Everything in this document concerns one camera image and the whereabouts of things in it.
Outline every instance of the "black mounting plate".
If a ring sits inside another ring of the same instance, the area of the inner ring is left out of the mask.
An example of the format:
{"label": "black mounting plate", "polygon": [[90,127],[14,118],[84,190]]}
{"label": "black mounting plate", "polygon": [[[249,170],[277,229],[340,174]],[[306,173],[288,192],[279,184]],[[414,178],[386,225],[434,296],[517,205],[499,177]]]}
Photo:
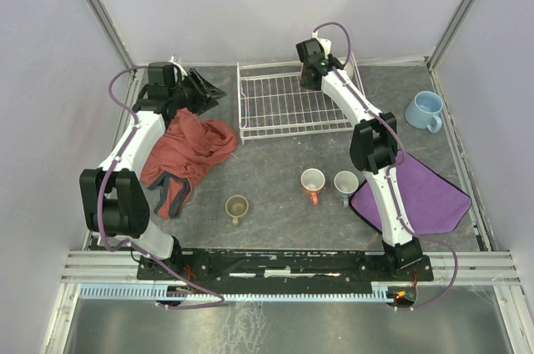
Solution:
{"label": "black mounting plate", "polygon": [[[209,250],[183,249],[182,259],[192,281],[222,294],[371,293],[372,281],[433,281],[428,256],[395,272],[384,254],[332,250]],[[188,277],[187,271],[181,275]],[[140,281],[174,278],[151,260],[142,258]]]}

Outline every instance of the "small cup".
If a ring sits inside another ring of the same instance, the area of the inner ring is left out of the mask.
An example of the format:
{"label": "small cup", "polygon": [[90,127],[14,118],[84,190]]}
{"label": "small cup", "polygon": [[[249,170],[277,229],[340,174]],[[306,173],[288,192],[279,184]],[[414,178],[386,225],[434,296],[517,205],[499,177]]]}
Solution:
{"label": "small cup", "polygon": [[232,224],[237,226],[249,210],[249,201],[243,195],[233,195],[226,201],[226,213],[231,216]]}
{"label": "small cup", "polygon": [[304,189],[304,194],[310,197],[314,205],[319,204],[317,195],[325,187],[325,182],[325,175],[318,169],[306,169],[300,176],[300,183]]}
{"label": "small cup", "polygon": [[417,129],[428,129],[431,133],[437,133],[443,125],[440,118],[442,109],[443,100],[438,94],[421,91],[406,108],[404,117]]}
{"label": "small cup", "polygon": [[334,177],[335,196],[343,201],[343,208],[349,206],[349,198],[360,185],[358,176],[347,170],[339,172]]}

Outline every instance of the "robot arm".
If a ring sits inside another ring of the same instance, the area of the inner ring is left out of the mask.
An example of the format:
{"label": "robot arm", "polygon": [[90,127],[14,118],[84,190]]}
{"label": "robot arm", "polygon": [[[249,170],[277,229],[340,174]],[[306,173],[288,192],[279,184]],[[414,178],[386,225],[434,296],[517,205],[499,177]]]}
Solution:
{"label": "robot arm", "polygon": [[[80,188],[87,227],[98,231],[98,192],[104,175],[116,161],[106,184],[108,196],[103,198],[102,221],[106,234],[116,240],[131,240],[151,255],[168,259],[180,250],[179,243],[150,220],[149,204],[139,183],[141,171],[153,146],[179,109],[187,108],[192,113],[202,114],[216,106],[217,99],[226,93],[196,70],[190,69],[186,73],[176,63],[151,63],[147,73],[148,83],[133,106],[137,121],[130,120],[117,146],[97,169],[82,172]],[[128,146],[119,155],[128,141]]]}
{"label": "robot arm", "polygon": [[296,45],[303,63],[300,86],[323,91],[355,127],[350,158],[370,185],[380,214],[385,253],[396,269],[422,257],[421,245],[401,223],[411,228],[396,179],[397,143],[384,126],[396,130],[395,116],[384,114],[352,83],[340,61],[330,53],[331,42],[312,38]]}

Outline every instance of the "purple cloth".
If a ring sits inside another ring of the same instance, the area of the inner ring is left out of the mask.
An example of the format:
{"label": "purple cloth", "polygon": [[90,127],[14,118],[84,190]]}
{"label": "purple cloth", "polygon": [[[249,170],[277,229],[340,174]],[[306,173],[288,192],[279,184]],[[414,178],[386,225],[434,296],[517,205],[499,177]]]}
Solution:
{"label": "purple cloth", "polygon": [[[411,155],[397,168],[397,181],[406,214],[416,234],[453,231],[471,207],[469,195]],[[378,208],[368,183],[354,193],[350,207],[359,217],[382,231]]]}

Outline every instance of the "wire dish rack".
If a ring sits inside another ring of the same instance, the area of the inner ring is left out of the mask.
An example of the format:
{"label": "wire dish rack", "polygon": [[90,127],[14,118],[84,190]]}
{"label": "wire dish rack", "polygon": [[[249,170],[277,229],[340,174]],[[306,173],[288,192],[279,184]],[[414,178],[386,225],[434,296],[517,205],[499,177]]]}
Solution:
{"label": "wire dish rack", "polygon": [[[354,55],[350,55],[345,70],[365,95]],[[353,129],[330,97],[300,87],[300,62],[238,63],[237,80],[239,134],[243,144],[247,139]]]}

